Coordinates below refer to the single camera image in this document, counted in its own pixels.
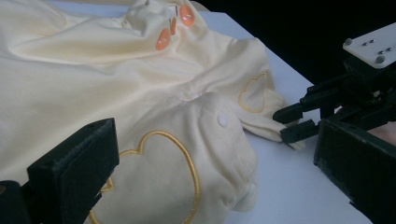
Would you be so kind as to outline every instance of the table surface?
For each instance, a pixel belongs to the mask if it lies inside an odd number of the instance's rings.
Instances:
[[[128,9],[122,3],[120,5],[103,5],[92,2],[67,2],[77,0],[49,1],[64,10],[106,17],[118,17]],[[102,0],[85,1],[101,3]],[[235,38],[252,37],[249,32],[225,13],[209,12],[205,8],[200,13],[210,29]],[[297,103],[305,95],[306,88],[312,84],[270,49],[267,49],[267,54],[274,74],[276,91],[282,94],[289,104]],[[318,111],[304,113],[302,120],[307,119],[318,122]],[[225,224],[372,223],[365,215],[350,205],[348,197],[314,165],[316,136],[305,140],[305,149],[293,150],[284,143],[272,142],[249,132],[246,132],[246,135],[259,160],[259,198],[251,211],[246,213],[231,212]]]

